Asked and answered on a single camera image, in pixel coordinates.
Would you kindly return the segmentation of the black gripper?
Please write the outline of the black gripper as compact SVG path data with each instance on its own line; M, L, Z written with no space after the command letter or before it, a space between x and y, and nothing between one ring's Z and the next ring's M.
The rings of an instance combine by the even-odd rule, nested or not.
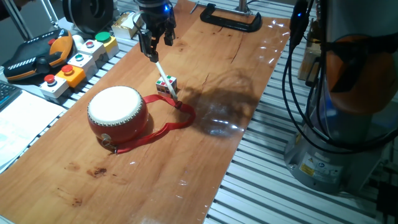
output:
M156 63L159 61L159 54L156 51L159 34L165 33L166 45L174 44L176 21L173 5L169 0L136 0L136 4L142 11L142 18L148 28L139 31L141 52L151 62Z

